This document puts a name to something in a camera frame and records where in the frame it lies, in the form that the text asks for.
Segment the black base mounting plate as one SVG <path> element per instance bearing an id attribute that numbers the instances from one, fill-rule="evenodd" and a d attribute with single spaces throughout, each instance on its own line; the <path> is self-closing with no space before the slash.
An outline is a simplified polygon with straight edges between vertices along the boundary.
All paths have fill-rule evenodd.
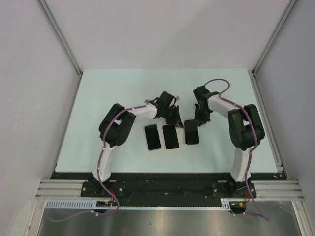
<path id="1" fill-rule="evenodd" d="M 82 197 L 106 197 L 118 199 L 119 203 L 187 203 L 204 199 L 256 198 L 254 184 L 251 182 L 244 191 L 231 194 L 227 190 L 227 178 L 228 173 L 113 173 L 107 181 L 100 184 L 91 173 L 54 172 L 51 176 L 51 179 L 57 180 L 83 180 L 87 192 L 82 193 Z"/>

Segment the right aluminium corner post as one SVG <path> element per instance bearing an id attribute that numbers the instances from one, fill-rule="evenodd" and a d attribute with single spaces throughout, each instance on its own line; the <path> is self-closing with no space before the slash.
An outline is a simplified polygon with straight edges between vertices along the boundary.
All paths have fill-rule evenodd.
<path id="1" fill-rule="evenodd" d="M 272 47 L 276 43 L 278 37 L 280 36 L 282 30 L 284 29 L 289 17 L 291 16 L 293 10 L 295 9 L 299 0 L 289 0 L 288 4 L 286 5 L 283 13 L 280 16 L 271 36 L 269 37 L 267 44 L 265 45 L 262 53 L 260 54 L 258 61 L 255 63 L 254 68 L 252 69 L 253 76 L 256 76 L 258 71 L 260 70 L 262 64 L 266 60 L 268 54 L 270 53 Z"/>

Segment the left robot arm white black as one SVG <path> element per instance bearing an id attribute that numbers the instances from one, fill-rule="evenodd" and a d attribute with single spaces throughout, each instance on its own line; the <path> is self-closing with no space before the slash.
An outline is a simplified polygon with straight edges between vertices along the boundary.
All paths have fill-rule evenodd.
<path id="1" fill-rule="evenodd" d="M 108 193 L 109 185 L 106 181 L 111 177 L 117 148 L 127 140 L 134 123 L 164 118 L 167 125 L 184 127 L 180 118 L 179 100 L 178 96 L 164 91 L 161 96 L 146 100 L 143 105 L 126 108 L 116 103 L 111 107 L 98 128 L 103 147 L 97 167 L 93 171 L 93 178 L 96 181 L 91 188 L 97 196 L 102 197 Z"/>

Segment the left aluminium corner post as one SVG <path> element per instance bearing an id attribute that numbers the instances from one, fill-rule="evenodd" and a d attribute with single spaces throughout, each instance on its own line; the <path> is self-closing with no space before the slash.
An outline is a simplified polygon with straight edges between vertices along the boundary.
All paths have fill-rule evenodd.
<path id="1" fill-rule="evenodd" d="M 41 9 L 44 17 L 46 18 L 48 24 L 50 25 L 52 32 L 54 33 L 56 39 L 58 40 L 61 48 L 63 49 L 66 57 L 68 58 L 70 64 L 72 65 L 74 71 L 79 76 L 79 78 L 82 78 L 83 71 L 80 68 L 73 51 L 70 48 L 70 45 L 68 44 L 49 4 L 46 0 L 37 0 L 36 1 L 39 8 Z"/>

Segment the aluminium corner post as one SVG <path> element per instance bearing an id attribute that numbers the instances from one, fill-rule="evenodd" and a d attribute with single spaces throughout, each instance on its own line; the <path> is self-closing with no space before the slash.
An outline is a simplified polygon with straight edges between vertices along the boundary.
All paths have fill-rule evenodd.
<path id="1" fill-rule="evenodd" d="M 286 5 L 283 13 L 280 16 L 271 36 L 269 37 L 267 44 L 265 45 L 262 53 L 260 54 L 258 61 L 255 63 L 254 68 L 252 69 L 253 76 L 256 76 L 258 71 L 260 70 L 262 64 L 266 60 L 268 54 L 270 53 L 272 47 L 276 43 L 278 37 L 280 36 L 282 30 L 284 29 L 289 17 L 291 16 L 293 10 L 295 9 L 299 0 L 289 0 L 288 4 Z"/>
<path id="2" fill-rule="evenodd" d="M 39 8 L 41 9 L 44 17 L 46 18 L 48 24 L 50 25 L 52 32 L 54 33 L 56 39 L 58 40 L 61 48 L 63 49 L 66 57 L 68 58 L 70 64 L 72 65 L 74 71 L 79 76 L 79 78 L 82 78 L 83 71 L 80 68 L 73 51 L 70 48 L 70 45 L 68 44 L 49 4 L 46 0 L 37 0 L 36 1 Z"/>

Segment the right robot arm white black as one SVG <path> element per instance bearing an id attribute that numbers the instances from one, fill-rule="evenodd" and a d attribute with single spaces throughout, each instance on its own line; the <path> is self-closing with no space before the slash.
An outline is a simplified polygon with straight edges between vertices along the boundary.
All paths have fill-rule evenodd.
<path id="1" fill-rule="evenodd" d="M 197 126 L 210 121 L 210 114 L 216 112 L 228 120 L 229 135 L 235 146 L 234 160 L 227 178 L 227 192 L 232 197 L 239 197 L 250 184 L 252 154 L 265 137 L 265 131 L 254 104 L 241 106 L 215 91 L 210 92 L 205 86 L 193 91 L 195 121 Z"/>

